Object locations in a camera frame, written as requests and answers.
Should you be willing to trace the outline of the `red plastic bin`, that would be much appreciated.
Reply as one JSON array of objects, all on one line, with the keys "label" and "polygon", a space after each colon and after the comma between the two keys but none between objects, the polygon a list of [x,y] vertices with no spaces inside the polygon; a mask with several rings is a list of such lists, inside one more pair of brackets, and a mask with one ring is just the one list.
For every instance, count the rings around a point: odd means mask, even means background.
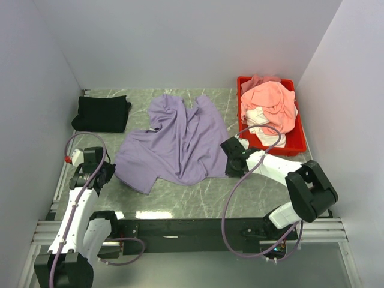
[{"label": "red plastic bin", "polygon": [[307,150],[293,82],[266,76],[239,76],[239,136],[250,147],[296,156]]}]

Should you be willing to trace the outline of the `black base crossbar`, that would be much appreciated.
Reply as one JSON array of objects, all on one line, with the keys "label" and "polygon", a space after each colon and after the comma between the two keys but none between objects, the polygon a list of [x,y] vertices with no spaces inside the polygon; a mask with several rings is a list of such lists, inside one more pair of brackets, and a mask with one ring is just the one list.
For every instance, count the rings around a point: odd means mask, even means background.
[{"label": "black base crossbar", "polygon": [[[261,218],[226,219],[225,231],[231,247],[243,253],[260,252],[260,241],[267,240]],[[219,218],[119,220],[119,234],[142,240],[146,253],[227,250]]]}]

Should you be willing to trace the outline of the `folded black t shirt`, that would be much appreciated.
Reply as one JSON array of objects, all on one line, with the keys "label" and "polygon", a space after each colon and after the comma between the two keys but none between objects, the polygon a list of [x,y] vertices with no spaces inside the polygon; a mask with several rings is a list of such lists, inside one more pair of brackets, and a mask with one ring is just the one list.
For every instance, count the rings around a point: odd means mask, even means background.
[{"label": "folded black t shirt", "polygon": [[78,99],[77,115],[71,122],[76,131],[123,133],[128,121],[131,102],[127,96]]}]

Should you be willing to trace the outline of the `lavender t shirt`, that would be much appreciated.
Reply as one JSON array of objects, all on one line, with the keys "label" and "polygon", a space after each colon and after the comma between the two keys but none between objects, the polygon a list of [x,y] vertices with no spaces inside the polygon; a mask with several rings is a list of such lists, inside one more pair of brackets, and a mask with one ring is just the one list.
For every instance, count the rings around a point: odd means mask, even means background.
[{"label": "lavender t shirt", "polygon": [[129,132],[116,153],[116,177],[149,194],[158,178],[190,186],[223,178],[227,156],[221,144],[227,128],[207,95],[187,108],[181,97],[163,94],[148,108],[150,128]]}]

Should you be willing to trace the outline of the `aluminium frame rail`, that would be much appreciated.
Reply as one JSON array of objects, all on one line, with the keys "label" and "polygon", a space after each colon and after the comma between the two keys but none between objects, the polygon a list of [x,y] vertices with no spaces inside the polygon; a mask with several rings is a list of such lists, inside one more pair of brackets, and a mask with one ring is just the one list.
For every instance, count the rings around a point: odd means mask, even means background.
[{"label": "aluminium frame rail", "polygon": [[[32,261],[43,245],[50,245],[61,225],[60,221],[39,221],[32,237],[31,247],[19,280],[19,287],[36,287]],[[301,243],[335,242],[339,245],[347,276],[352,287],[362,287],[362,281],[349,246],[349,239],[340,218],[318,218],[312,223],[304,223]]]}]

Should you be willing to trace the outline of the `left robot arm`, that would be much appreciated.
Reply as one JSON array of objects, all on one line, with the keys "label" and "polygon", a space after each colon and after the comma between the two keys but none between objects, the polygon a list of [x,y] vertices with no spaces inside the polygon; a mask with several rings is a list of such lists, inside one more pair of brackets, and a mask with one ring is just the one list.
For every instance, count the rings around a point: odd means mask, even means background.
[{"label": "left robot arm", "polygon": [[47,253],[37,256],[34,263],[40,287],[91,287],[93,265],[103,242],[119,236],[115,213],[93,210],[115,172],[115,165],[105,157],[106,149],[99,146],[76,149],[67,159],[76,169],[60,228]]}]

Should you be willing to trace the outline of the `pink t shirt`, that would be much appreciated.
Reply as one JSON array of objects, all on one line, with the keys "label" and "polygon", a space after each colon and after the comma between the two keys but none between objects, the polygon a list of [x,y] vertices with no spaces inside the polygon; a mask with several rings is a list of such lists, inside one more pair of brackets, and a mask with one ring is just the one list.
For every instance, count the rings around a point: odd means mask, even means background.
[{"label": "pink t shirt", "polygon": [[[293,114],[296,96],[293,91],[288,90],[277,77],[253,76],[250,80],[241,84],[240,97],[240,117],[241,122],[245,122],[245,113],[255,109],[257,106],[263,108],[265,116],[277,114],[278,112],[288,111]],[[280,133],[274,127],[267,125],[257,125],[266,127]]]}]

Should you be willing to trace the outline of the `white t shirt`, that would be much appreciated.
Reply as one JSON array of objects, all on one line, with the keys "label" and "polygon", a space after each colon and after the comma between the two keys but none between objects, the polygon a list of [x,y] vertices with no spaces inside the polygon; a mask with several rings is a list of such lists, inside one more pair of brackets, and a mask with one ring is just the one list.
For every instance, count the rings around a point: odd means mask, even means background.
[{"label": "white t shirt", "polygon": [[[284,148],[286,146],[286,134],[294,129],[297,114],[298,110],[294,107],[293,114],[285,111],[265,116],[263,108],[257,106],[255,109],[246,111],[245,122],[248,126],[267,125],[269,127],[274,127],[281,134],[280,141],[276,144],[276,147]],[[249,129],[249,132],[255,134],[261,144],[265,147],[271,146],[278,140],[277,132],[270,128],[254,127]]]}]

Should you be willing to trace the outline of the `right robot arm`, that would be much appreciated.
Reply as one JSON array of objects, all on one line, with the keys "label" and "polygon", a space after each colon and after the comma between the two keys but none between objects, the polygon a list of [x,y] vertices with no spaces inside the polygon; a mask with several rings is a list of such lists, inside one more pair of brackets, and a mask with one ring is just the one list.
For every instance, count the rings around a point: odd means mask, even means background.
[{"label": "right robot arm", "polygon": [[221,144],[227,156],[226,175],[243,178],[248,172],[284,185],[290,200],[262,218],[261,233],[277,239],[284,229],[299,221],[312,223],[338,202],[338,194],[314,160],[305,163],[286,160],[257,148],[245,148],[236,137]]}]

